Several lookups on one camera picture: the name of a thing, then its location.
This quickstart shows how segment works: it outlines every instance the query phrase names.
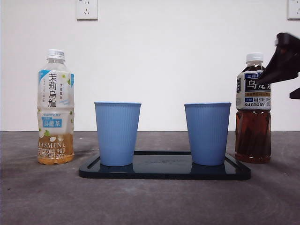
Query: cup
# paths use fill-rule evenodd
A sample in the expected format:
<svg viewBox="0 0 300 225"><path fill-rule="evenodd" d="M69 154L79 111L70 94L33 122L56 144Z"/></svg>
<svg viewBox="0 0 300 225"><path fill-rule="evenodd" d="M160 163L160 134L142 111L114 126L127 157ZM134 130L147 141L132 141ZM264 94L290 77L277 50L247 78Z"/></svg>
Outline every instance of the cup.
<svg viewBox="0 0 300 225"><path fill-rule="evenodd" d="M140 108L140 103L95 102L101 164L132 163Z"/></svg>
<svg viewBox="0 0 300 225"><path fill-rule="evenodd" d="M184 104L193 162L221 165L225 160L230 102Z"/></svg>

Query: white bottle cap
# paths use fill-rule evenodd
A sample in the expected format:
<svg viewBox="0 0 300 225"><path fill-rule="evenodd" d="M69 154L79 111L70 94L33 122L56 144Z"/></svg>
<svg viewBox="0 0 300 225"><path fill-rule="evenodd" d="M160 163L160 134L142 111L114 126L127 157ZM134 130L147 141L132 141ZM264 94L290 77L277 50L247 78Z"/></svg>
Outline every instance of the white bottle cap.
<svg viewBox="0 0 300 225"><path fill-rule="evenodd" d="M250 61L263 61L263 54L261 52L247 54L246 63Z"/></svg>
<svg viewBox="0 0 300 225"><path fill-rule="evenodd" d="M49 49L47 59L60 59L65 60L65 53L59 49Z"/></svg>

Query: wall socket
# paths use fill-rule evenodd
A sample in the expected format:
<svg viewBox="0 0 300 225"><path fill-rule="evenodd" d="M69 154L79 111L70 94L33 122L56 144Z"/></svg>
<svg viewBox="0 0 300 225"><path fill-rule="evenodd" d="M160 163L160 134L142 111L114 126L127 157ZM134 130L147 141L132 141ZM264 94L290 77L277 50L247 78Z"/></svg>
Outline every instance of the wall socket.
<svg viewBox="0 0 300 225"><path fill-rule="evenodd" d="M98 0L76 0L77 20L97 20L98 19Z"/></svg>
<svg viewBox="0 0 300 225"><path fill-rule="evenodd" d="M300 19L300 0L287 0L287 19Z"/></svg>

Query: tray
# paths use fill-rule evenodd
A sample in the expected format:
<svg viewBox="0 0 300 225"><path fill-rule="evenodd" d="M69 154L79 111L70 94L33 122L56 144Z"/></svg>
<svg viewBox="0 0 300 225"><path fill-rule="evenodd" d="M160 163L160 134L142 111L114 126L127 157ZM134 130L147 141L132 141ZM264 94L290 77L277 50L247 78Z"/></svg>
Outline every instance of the tray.
<svg viewBox="0 0 300 225"><path fill-rule="evenodd" d="M168 179L168 180L248 180L251 170L226 154L223 165L193 163L190 151L135 151L132 164L105 166L95 155L79 167L84 178Z"/></svg>

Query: gray table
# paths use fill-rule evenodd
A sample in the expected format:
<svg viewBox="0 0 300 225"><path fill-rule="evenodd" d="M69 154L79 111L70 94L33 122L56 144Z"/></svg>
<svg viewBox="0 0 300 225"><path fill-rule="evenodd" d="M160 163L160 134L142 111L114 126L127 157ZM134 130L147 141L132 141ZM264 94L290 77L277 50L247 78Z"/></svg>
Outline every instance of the gray table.
<svg viewBox="0 0 300 225"><path fill-rule="evenodd" d="M37 142L37 132L1 133L2 225L300 224L300 132L272 133L271 162L245 163L245 181L85 179L78 167L97 153L96 132L75 132L63 165L40 165ZM136 149L188 150L188 135L139 132Z"/></svg>

